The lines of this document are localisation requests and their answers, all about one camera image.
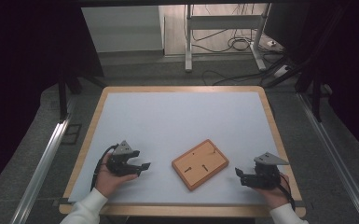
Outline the dark curtain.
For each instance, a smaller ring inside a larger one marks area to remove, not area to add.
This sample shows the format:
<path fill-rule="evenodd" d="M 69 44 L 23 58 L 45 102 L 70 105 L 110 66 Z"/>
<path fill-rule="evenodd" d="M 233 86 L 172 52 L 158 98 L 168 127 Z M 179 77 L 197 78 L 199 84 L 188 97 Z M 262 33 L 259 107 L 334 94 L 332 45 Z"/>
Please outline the dark curtain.
<path fill-rule="evenodd" d="M 80 7 L 0 0 L 0 174 L 34 120 L 44 90 L 103 69 Z"/>
<path fill-rule="evenodd" d="M 337 116 L 359 141 L 359 0 L 308 0 L 310 8 L 301 32 L 300 45 L 292 60 L 311 56 L 338 8 L 342 17 L 315 58 L 321 80 L 332 94 L 329 103 Z"/>

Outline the person's right hand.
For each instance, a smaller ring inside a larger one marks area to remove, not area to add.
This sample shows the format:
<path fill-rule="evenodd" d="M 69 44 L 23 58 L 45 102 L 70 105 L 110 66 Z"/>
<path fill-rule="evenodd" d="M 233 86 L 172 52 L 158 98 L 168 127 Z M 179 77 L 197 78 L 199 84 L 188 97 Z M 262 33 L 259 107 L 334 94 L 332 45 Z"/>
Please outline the person's right hand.
<path fill-rule="evenodd" d="M 285 189 L 287 192 L 290 192 L 289 178 L 284 174 L 280 174 L 280 176 L 281 184 L 278 188 L 255 189 L 256 192 L 260 193 L 264 197 L 265 202 L 270 209 L 275 209 L 289 203 L 287 196 L 282 191 L 282 189 Z"/>

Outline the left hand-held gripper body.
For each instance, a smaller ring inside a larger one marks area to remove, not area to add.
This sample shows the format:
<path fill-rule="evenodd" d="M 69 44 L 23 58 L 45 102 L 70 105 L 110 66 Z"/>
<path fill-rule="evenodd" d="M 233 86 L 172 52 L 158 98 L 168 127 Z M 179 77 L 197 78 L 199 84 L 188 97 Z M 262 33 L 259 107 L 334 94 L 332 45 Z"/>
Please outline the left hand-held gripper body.
<path fill-rule="evenodd" d="M 134 151 L 126 140 L 111 146 L 112 153 L 106 163 L 107 169 L 115 176 L 136 175 L 137 165 L 128 164 L 127 154 Z"/>

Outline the white power strip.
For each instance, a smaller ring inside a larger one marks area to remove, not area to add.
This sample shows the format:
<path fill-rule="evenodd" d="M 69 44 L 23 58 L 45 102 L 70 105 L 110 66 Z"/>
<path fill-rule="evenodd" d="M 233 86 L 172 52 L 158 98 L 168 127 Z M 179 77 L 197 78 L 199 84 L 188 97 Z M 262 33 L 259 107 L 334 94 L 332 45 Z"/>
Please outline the white power strip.
<path fill-rule="evenodd" d="M 290 70 L 290 66 L 289 65 L 283 65 L 280 69 L 278 69 L 274 76 L 275 77 L 280 77 L 282 75 L 284 75 L 286 72 L 288 72 Z"/>

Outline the aluminium floor rail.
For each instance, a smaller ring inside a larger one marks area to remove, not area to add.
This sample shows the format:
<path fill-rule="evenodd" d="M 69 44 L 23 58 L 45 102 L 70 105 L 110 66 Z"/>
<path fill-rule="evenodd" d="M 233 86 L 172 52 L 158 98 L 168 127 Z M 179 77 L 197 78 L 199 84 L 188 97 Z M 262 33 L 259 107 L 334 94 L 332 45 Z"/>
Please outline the aluminium floor rail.
<path fill-rule="evenodd" d="M 349 194 L 352 204 L 354 205 L 356 211 L 359 214 L 359 185 L 353 178 L 350 173 L 349 168 L 346 166 L 344 160 L 338 153 L 338 150 L 330 138 L 328 132 L 326 131 L 323 123 L 319 121 L 312 113 L 311 102 L 307 99 L 307 95 L 304 93 L 298 93 L 297 98 L 300 101 L 303 110 L 305 111 L 312 128 L 316 132 L 318 138 L 320 139 L 324 151 L 327 154 L 327 158 L 331 161 L 334 166 L 338 177 L 340 178 L 343 187 Z"/>
<path fill-rule="evenodd" d="M 54 160 L 56 152 L 68 127 L 71 114 L 68 114 L 55 127 L 48 144 L 35 168 L 35 172 L 21 197 L 15 213 L 9 224 L 25 224 L 35 204 L 36 197 L 45 181 L 48 170 Z"/>

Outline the white metal desk frame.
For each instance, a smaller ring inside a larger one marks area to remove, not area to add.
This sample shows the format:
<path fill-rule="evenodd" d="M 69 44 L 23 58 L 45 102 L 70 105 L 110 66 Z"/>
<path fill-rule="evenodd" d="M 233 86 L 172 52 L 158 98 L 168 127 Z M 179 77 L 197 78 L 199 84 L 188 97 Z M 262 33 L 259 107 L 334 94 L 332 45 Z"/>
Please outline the white metal desk frame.
<path fill-rule="evenodd" d="M 270 3 L 267 3 L 260 15 L 218 15 L 218 16 L 193 16 L 191 5 L 186 5 L 186 51 L 185 70 L 192 71 L 191 32 L 194 30 L 219 30 L 219 29 L 256 29 L 255 39 L 249 47 L 254 56 L 255 63 L 260 71 L 266 71 L 262 55 L 258 50 L 266 20 L 269 14 Z"/>

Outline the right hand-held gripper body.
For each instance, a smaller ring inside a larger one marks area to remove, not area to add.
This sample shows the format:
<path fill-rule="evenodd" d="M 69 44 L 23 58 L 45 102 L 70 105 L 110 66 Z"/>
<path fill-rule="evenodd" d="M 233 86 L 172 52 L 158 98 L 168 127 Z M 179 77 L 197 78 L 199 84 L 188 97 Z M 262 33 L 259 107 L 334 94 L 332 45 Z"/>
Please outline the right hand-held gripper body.
<path fill-rule="evenodd" d="M 251 176 L 255 179 L 255 185 L 250 188 L 275 189 L 281 184 L 280 171 L 278 165 L 288 165 L 285 161 L 269 152 L 254 158 L 255 173 Z"/>

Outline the white cabinet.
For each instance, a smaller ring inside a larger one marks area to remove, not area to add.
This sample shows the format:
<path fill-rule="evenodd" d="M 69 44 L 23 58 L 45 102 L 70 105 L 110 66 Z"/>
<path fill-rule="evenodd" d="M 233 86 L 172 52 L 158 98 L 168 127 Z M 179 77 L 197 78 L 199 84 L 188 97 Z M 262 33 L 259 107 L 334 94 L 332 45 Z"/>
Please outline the white cabinet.
<path fill-rule="evenodd" d="M 98 52 L 163 50 L 158 6 L 82 7 Z"/>

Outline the black stand leg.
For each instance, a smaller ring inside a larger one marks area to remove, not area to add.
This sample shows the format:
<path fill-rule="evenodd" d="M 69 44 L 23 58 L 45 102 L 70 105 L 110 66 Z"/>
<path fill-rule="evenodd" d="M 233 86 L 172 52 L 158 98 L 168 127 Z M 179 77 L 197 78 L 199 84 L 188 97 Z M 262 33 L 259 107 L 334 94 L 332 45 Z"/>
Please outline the black stand leg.
<path fill-rule="evenodd" d="M 66 97 L 66 88 L 74 94 L 80 94 L 82 91 L 81 84 L 77 76 L 72 72 L 65 72 L 63 69 L 58 74 L 59 88 L 59 106 L 60 106 L 60 123 L 63 123 L 68 116 L 68 106 Z"/>
<path fill-rule="evenodd" d="M 311 87 L 311 112 L 318 122 L 321 122 L 320 101 L 322 79 L 318 71 L 303 72 L 297 80 L 295 90 L 304 93 Z"/>

